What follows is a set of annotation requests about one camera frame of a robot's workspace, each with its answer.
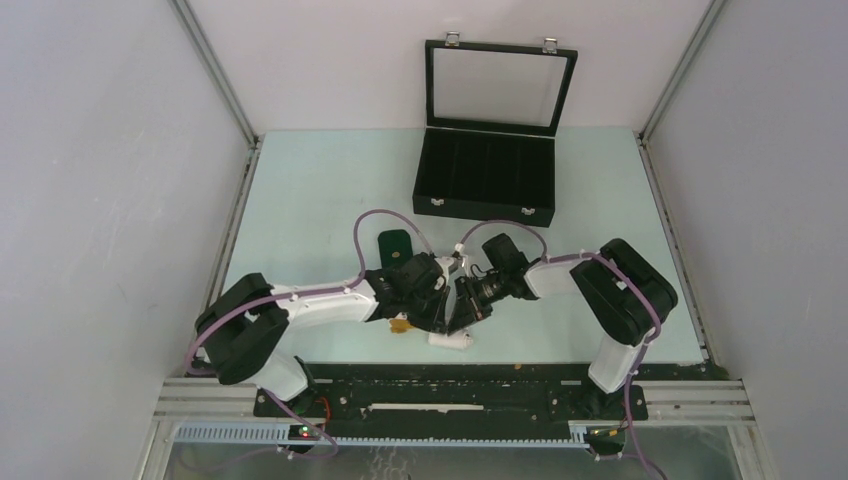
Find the black display case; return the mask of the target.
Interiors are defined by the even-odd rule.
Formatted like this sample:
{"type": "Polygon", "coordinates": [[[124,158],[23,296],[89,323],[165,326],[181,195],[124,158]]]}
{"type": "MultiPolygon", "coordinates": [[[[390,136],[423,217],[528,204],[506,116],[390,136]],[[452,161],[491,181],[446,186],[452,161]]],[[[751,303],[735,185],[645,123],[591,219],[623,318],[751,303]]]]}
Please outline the black display case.
{"type": "Polygon", "coordinates": [[[547,227],[556,211],[556,134],[579,54],[471,42],[424,43],[426,128],[413,210],[547,227]]]}

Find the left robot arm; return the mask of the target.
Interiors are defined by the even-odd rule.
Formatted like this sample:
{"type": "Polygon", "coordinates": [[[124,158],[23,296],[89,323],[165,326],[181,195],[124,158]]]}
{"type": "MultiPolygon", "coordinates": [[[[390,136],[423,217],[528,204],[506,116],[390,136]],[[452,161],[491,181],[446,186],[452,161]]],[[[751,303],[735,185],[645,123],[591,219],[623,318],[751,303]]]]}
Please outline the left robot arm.
{"type": "Polygon", "coordinates": [[[338,322],[405,319],[431,331],[444,320],[453,257],[420,253],[400,265],[310,289],[272,285],[249,274],[195,322],[210,374],[222,385],[254,384],[292,416],[316,403],[305,364],[280,345],[285,334],[338,322]]]}

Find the white sock with black stripes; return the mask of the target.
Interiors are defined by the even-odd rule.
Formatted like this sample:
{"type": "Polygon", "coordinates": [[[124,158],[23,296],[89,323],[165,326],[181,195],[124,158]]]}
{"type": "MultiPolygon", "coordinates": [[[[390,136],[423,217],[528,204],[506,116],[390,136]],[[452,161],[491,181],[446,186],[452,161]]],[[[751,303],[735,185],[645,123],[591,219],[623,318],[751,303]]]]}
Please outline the white sock with black stripes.
{"type": "Polygon", "coordinates": [[[435,347],[458,351],[466,350],[474,343],[472,335],[467,330],[452,334],[429,333],[427,341],[435,347]]]}

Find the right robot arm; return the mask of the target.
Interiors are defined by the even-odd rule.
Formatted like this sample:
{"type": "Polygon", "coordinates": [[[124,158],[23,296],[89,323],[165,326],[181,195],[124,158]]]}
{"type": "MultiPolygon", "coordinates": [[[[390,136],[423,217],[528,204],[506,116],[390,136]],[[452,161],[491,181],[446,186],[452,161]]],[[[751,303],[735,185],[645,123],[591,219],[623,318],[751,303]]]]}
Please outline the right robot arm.
{"type": "Polygon", "coordinates": [[[482,245],[490,268],[475,276],[467,267],[454,283],[455,303],[443,331],[452,336],[488,318],[507,297],[535,301],[579,293],[603,330],[581,392],[585,411],[606,418],[622,403],[620,390],[637,372],[678,296],[629,243],[615,238],[597,252],[529,260],[512,238],[498,234],[482,245]]]}

